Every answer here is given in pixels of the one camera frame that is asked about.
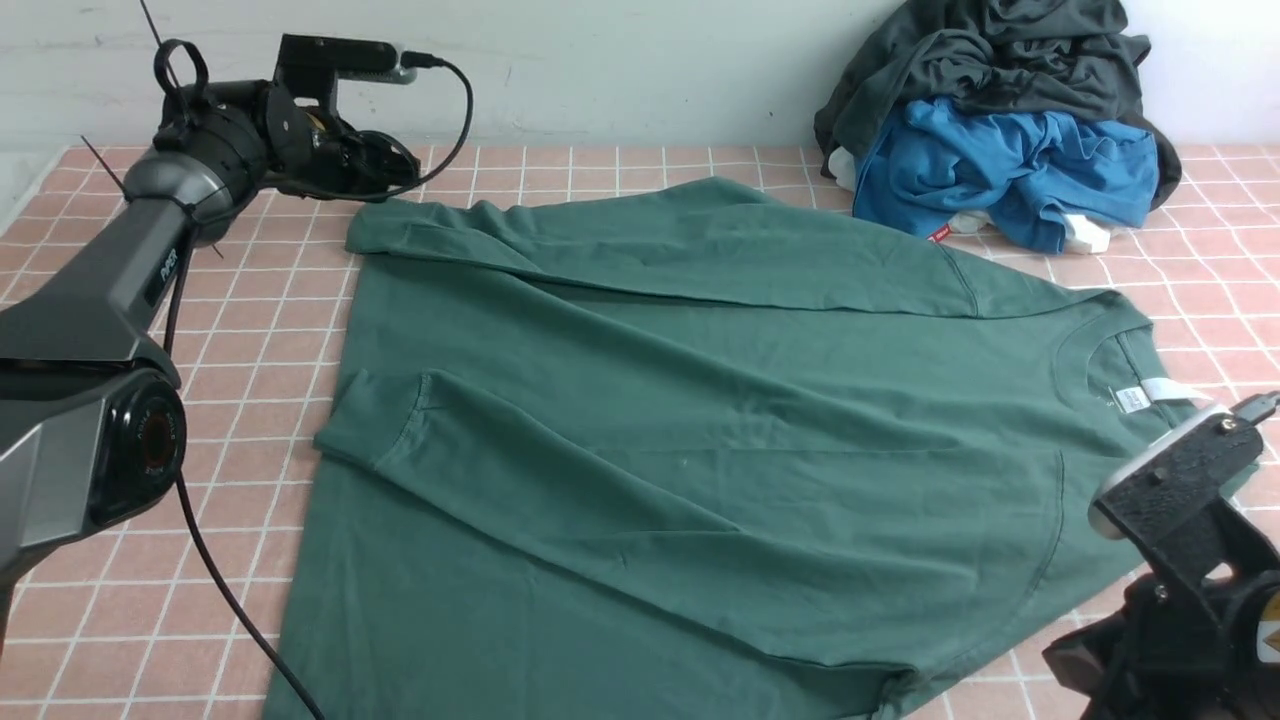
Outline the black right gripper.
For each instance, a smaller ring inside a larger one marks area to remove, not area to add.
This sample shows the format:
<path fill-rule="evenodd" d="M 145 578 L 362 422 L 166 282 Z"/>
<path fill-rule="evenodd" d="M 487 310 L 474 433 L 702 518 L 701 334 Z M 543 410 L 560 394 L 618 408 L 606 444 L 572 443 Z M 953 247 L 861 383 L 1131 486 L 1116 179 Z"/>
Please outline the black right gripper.
<path fill-rule="evenodd" d="M 1107 618 L 1053 641 L 1055 680 L 1088 698 L 1083 719 L 1197 719 L 1190 678 L 1201 584 L 1138 580 Z"/>

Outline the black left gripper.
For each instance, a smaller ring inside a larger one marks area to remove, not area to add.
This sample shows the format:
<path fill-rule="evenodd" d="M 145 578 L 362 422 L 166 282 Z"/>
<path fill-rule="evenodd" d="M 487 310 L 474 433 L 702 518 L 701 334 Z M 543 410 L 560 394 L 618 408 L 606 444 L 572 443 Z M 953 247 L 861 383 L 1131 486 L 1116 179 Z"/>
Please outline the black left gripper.
<path fill-rule="evenodd" d="M 421 161 L 397 138 L 356 129 L 339 113 L 335 85 L 262 90 L 265 190 L 316 200 L 385 201 L 415 187 Z"/>

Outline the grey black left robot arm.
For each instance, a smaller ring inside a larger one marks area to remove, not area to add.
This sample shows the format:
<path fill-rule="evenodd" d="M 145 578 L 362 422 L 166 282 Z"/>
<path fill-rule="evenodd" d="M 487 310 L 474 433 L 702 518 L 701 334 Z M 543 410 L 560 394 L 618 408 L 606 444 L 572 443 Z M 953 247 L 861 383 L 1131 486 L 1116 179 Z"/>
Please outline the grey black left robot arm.
<path fill-rule="evenodd" d="M 151 149 L 125 208 L 27 299 L 3 311 L 3 610 L 55 550 L 159 503 L 180 474 L 187 419 L 169 350 L 150 334 L 180 297 L 191 254 L 264 190 L 380 201 L 420 160 L 266 79 L 161 85 Z"/>

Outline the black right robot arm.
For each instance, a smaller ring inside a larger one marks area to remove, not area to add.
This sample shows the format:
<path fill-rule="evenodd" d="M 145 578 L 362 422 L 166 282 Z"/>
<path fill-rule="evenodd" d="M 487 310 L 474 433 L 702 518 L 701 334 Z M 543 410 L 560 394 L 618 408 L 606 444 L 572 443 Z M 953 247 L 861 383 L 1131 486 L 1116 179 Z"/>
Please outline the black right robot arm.
<path fill-rule="evenodd" d="M 1107 618 L 1042 653 L 1053 679 L 1087 697 L 1083 719 L 1276 719 L 1277 574 L 1210 578 L 1203 618 L 1147 574 Z"/>

